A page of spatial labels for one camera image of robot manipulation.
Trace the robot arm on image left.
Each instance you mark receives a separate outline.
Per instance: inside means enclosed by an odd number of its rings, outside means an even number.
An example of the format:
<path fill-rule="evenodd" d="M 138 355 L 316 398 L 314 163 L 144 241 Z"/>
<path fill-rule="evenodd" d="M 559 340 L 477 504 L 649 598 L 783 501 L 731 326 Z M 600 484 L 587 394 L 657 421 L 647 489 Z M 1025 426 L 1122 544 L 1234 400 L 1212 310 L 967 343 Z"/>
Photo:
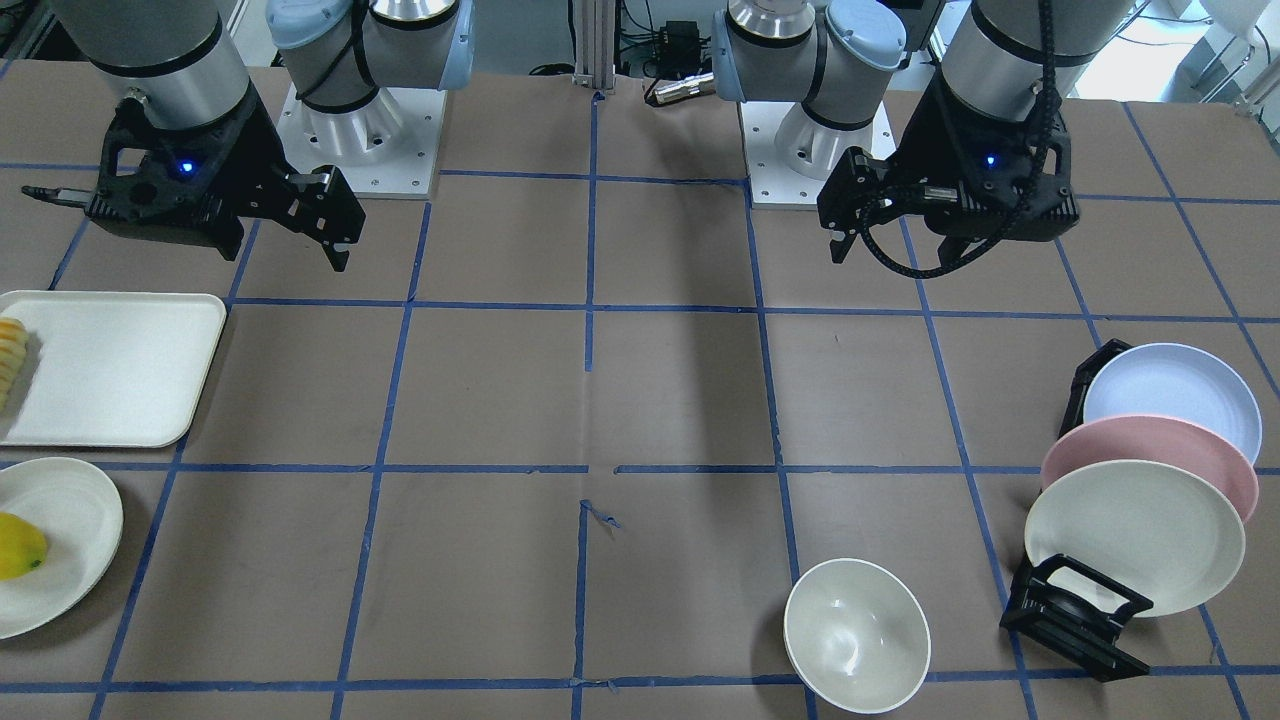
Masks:
<path fill-rule="evenodd" d="M 118 102 L 92 190 L 24 187 L 109 233 L 238 258 L 243 219 L 305 234 L 343 272 L 365 223 L 346 170 L 406 142 L 397 88 L 449 91 L 474 67 L 471 1 L 270 1 L 306 140 L 300 170 L 212 1 L 55 1 Z"/>

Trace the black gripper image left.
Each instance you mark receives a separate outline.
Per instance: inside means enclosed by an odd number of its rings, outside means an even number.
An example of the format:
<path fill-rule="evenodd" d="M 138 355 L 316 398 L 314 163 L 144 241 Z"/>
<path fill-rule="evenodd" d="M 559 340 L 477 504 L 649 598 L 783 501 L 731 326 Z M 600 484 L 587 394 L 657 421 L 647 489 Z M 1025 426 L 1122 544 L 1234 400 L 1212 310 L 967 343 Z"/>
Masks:
<path fill-rule="evenodd" d="M 241 251 L 243 219 L 264 219 L 319 243 L 337 273 L 366 219 L 338 167 L 301 172 L 288 163 L 256 92 L 188 129 L 161 129 L 141 100 L 122 100 L 84 214 L 125 237 L 214 249 L 228 261 Z"/>

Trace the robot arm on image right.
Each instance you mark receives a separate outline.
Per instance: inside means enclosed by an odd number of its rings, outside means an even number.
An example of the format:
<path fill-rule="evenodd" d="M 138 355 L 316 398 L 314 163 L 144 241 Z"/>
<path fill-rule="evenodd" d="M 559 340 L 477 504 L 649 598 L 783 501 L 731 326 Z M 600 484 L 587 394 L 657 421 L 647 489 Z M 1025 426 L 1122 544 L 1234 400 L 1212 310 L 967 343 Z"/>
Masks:
<path fill-rule="evenodd" d="M 1076 225 L 1062 96 L 1111 40 L 1125 1 L 974 1 L 908 120 L 874 158 L 869 135 L 908 29 L 878 1 L 730 1 L 713 22 L 717 94 L 787 102 L 781 147 L 817 181 L 842 263 L 855 243 L 913 279 L 947 275 L 1004 241 Z"/>

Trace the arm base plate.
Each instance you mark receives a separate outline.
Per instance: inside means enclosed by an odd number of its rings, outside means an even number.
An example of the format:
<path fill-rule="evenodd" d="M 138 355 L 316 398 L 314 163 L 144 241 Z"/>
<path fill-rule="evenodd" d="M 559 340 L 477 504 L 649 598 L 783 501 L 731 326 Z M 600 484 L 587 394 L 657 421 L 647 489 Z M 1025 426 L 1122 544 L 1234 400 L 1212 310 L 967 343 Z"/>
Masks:
<path fill-rule="evenodd" d="M 328 114 L 288 99 L 276 120 L 296 168 L 338 167 L 360 199 L 430 199 L 451 94 L 380 88 L 353 111 Z"/>
<path fill-rule="evenodd" d="M 896 149 L 883 100 L 856 129 L 829 127 L 800 102 L 741 102 L 739 117 L 756 208 L 812 210 L 847 149 L 861 149 L 876 159 Z"/>

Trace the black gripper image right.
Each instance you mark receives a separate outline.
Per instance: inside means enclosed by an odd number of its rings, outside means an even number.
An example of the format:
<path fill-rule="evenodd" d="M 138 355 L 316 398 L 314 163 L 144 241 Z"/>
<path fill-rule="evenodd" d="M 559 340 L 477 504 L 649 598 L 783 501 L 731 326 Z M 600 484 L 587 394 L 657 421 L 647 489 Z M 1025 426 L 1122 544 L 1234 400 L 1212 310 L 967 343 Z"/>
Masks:
<path fill-rule="evenodd" d="M 934 77 L 911 114 L 895 152 L 876 160 L 850 147 L 818 195 L 819 223 L 829 231 L 829 258 L 844 264 L 858 242 L 854 231 L 901 215 L 920 215 L 937 234 L 984 240 L 1021 200 L 1027 210 L 1007 240 L 1050 241 L 1080 220 L 1070 177 L 1071 145 L 1061 111 L 1048 133 L 1044 101 L 1032 104 L 1024 120 L 995 119 L 961 101 Z M 1032 164 L 1039 140 L 1048 156 L 1038 179 Z"/>

